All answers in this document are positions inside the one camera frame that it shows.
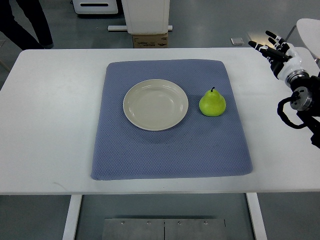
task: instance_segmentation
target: green pear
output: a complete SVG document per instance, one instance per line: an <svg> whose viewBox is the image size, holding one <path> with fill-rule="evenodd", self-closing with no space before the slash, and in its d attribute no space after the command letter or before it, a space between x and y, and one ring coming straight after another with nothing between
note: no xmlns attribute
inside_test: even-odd
<svg viewBox="0 0 320 240"><path fill-rule="evenodd" d="M209 117L217 117L226 110L225 98L213 87L200 99L201 112Z"/></svg>

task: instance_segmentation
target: shoe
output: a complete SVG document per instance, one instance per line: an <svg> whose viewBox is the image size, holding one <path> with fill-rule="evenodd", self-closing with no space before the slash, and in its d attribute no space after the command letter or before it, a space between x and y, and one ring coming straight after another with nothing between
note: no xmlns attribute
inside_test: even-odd
<svg viewBox="0 0 320 240"><path fill-rule="evenodd" d="M49 45L41 45L42 47L44 47L44 49L52 49L54 47L54 44L49 44Z"/></svg>

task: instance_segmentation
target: cardboard box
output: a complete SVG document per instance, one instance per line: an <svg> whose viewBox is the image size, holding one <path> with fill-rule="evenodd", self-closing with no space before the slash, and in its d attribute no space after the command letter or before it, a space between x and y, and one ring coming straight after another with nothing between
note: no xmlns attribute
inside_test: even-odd
<svg viewBox="0 0 320 240"><path fill-rule="evenodd" d="M163 49L168 48L168 33L164 34L133 34L135 49Z"/></svg>

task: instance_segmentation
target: ceramic plate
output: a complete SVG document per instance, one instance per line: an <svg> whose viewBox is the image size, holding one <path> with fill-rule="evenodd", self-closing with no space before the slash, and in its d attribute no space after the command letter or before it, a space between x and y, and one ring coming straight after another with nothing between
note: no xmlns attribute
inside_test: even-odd
<svg viewBox="0 0 320 240"><path fill-rule="evenodd" d="M186 93L177 84L150 79L134 85L125 95L123 111L137 127L161 131L178 124L188 110Z"/></svg>

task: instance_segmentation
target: person's leg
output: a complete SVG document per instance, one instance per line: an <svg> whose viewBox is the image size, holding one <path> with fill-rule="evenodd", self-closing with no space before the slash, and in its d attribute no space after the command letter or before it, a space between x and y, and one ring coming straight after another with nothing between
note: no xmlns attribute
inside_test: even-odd
<svg viewBox="0 0 320 240"><path fill-rule="evenodd" d="M29 19L42 46L52 46L49 25L39 0L16 0L24 15Z"/></svg>
<svg viewBox="0 0 320 240"><path fill-rule="evenodd" d="M22 50L43 49L37 40L15 21L9 0L0 0L0 31Z"/></svg>

